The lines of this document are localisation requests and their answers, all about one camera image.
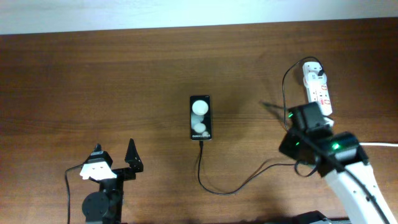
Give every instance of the smartphone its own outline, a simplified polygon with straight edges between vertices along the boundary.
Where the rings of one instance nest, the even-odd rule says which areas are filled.
[[[210,140],[211,129],[210,96],[190,97],[191,139],[194,141]]]

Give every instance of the white power strip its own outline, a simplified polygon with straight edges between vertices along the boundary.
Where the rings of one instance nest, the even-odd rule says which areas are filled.
[[[318,62],[305,62],[303,65],[304,85],[307,89],[308,102],[317,102],[321,108],[322,114],[331,115],[330,97],[328,86],[326,84],[327,77],[324,73],[318,76],[321,65]]]

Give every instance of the wood grain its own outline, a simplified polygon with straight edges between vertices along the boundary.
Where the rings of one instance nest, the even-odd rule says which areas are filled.
[[[65,223],[65,169],[97,142],[124,167],[129,138],[144,172],[124,185],[125,222],[237,223],[312,210],[345,217],[318,175],[303,179],[289,167],[234,196],[201,189],[189,96],[212,96],[202,174],[215,190],[235,189],[268,159],[291,162],[277,150],[281,123],[259,102],[282,104],[282,75],[304,56],[325,66],[336,133],[396,141],[397,27],[392,18],[0,36],[0,222]],[[300,67],[285,87],[288,106],[305,103]],[[366,152],[398,217],[398,150]],[[98,185],[77,171],[70,185],[72,223],[83,223],[81,203]]]

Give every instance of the brown wooden surface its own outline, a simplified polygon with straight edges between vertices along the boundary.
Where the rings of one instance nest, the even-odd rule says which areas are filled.
[[[189,96],[210,94],[214,138],[203,182],[235,189],[278,152],[285,131],[260,101],[282,104],[284,72],[317,56],[328,75],[335,132],[361,141],[398,137],[398,19],[288,22],[173,29],[0,36],[0,223],[65,223],[63,172],[97,142],[124,167],[129,138],[144,162],[126,182],[123,220],[227,223],[319,210],[346,214],[326,183],[275,167],[239,194],[220,197],[196,179]],[[302,71],[286,80],[288,106],[306,102]],[[398,150],[367,147],[398,217]],[[98,185],[70,173],[72,223]]]

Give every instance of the white cable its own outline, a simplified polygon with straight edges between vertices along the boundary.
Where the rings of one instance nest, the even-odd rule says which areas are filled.
[[[398,147],[398,144],[384,143],[384,142],[360,142],[361,146],[386,146],[386,147]]]

